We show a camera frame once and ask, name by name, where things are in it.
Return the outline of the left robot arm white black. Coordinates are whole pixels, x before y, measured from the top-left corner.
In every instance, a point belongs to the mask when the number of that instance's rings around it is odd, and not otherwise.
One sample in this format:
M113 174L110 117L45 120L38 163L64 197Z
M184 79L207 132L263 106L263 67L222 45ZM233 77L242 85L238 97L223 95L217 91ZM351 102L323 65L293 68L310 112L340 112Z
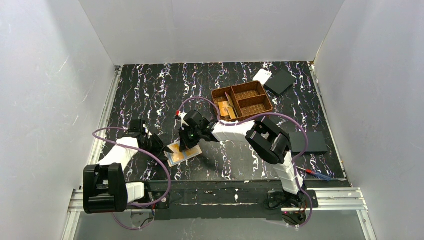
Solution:
M131 120L113 145L103 159L83 170L83 209L87 214L123 212L129 204L146 196L143 182L126 182L124 177L126 166L137 153L144 153L159 164L165 153L173 153L142 119Z

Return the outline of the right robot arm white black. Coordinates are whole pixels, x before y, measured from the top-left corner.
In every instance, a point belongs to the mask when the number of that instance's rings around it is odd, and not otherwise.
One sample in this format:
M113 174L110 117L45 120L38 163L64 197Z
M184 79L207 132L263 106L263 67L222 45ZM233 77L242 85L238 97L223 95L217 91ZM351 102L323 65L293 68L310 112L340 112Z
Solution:
M285 193L304 194L306 188L293 162L290 136L269 115L266 112L241 122L227 122L209 121L196 110L177 111L175 118L181 122L179 150L191 150L200 140L249 144L263 161L273 166Z

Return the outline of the brown woven divided basket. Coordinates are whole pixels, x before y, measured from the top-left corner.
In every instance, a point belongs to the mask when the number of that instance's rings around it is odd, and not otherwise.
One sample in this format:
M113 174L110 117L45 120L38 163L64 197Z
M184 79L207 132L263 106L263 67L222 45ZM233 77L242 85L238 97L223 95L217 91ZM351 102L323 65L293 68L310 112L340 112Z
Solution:
M228 101L236 112L235 119L222 118L228 122L243 121L258 114L272 112L274 107L264 87L258 81L214 89L212 101L219 108L219 102Z

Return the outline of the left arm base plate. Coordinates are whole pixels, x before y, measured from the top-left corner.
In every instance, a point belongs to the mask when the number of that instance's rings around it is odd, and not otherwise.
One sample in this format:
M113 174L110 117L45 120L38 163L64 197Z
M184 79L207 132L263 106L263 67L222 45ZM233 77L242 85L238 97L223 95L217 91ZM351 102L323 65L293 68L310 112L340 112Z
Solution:
M153 191L147 192L146 195L137 199L127 205L127 209L154 209L154 210L167 210L170 207L170 192L159 202L149 206L139 206L140 204L147 204L156 201L163 196L165 192Z

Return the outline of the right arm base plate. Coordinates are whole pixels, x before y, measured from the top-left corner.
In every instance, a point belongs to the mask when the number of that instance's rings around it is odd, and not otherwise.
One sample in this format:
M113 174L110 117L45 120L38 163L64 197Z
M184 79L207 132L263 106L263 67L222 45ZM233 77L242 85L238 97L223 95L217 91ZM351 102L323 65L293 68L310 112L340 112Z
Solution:
M308 208L318 208L319 202L314 190L306 190L309 198L301 191L297 195L285 191L270 190L266 194L263 205L268 210L288 208L295 212L306 211Z

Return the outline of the gold credit card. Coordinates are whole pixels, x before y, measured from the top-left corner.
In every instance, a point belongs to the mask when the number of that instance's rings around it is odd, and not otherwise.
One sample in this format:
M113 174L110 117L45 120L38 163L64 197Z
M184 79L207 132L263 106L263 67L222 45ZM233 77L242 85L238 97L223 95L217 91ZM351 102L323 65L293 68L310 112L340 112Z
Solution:
M235 109L230 105L228 101L221 101L218 103L220 116L224 119L234 120L237 118Z

